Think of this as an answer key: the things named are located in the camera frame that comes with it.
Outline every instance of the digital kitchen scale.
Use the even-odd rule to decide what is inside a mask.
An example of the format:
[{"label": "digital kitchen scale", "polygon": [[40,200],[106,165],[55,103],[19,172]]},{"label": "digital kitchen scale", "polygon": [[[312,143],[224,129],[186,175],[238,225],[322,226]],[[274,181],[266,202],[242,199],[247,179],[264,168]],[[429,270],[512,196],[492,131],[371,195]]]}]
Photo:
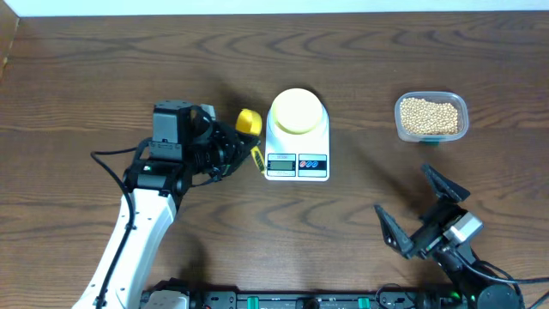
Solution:
[{"label": "digital kitchen scale", "polygon": [[329,118],[310,91],[279,94],[267,116],[265,178],[326,181],[329,178]]}]

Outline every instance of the brown tabletop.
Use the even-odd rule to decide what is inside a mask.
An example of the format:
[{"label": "brown tabletop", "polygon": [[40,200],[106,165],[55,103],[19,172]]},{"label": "brown tabletop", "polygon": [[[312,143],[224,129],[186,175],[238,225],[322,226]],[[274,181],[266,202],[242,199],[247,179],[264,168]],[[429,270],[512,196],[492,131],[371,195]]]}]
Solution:
[{"label": "brown tabletop", "polygon": [[[432,202],[424,162],[468,188],[481,258],[549,276],[549,13],[28,18],[0,84],[0,307],[68,307],[109,239],[120,191],[91,150],[136,145],[153,105],[264,117],[290,87],[329,111],[327,183],[267,181],[251,161],[185,195],[148,284],[376,290],[444,282],[381,238],[382,204],[409,232]],[[396,135],[396,99],[447,90],[471,127],[437,147]],[[107,159],[118,172],[130,156]],[[527,303],[548,284],[524,287]]]}]

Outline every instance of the white wall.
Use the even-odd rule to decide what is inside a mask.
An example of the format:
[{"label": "white wall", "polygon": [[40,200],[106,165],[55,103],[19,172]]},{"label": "white wall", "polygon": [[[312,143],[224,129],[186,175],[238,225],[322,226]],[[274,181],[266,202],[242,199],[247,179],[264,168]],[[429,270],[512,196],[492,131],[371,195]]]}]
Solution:
[{"label": "white wall", "polygon": [[549,0],[4,0],[20,17],[490,11],[549,9]]}]

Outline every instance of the plastic container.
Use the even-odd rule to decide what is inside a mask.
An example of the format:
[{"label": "plastic container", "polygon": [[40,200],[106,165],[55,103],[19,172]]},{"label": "plastic container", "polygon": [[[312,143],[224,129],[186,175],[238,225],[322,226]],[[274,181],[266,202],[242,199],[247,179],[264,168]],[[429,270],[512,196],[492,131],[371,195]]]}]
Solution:
[{"label": "plastic container", "polygon": [[[458,133],[452,135],[420,135],[404,129],[401,119],[401,104],[406,98],[425,99],[434,103],[450,103],[457,110]],[[462,138],[469,129],[467,105],[461,96],[442,91],[417,91],[404,94],[395,104],[395,121],[398,137],[405,142],[451,142]]]}]

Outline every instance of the yellow handle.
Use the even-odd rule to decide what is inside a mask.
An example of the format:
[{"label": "yellow handle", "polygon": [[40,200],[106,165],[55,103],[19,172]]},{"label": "yellow handle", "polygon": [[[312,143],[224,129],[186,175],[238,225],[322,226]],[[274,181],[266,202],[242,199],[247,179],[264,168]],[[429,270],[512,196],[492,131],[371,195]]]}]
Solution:
[{"label": "yellow handle", "polygon": [[[258,112],[254,112],[249,109],[243,109],[242,112],[238,115],[237,118],[237,131],[240,131],[245,134],[251,134],[253,136],[259,136],[261,134],[261,129],[263,127],[263,121]],[[263,159],[263,154],[257,146],[250,150],[251,157],[256,163],[257,169],[259,172],[265,173],[265,160]]]}]

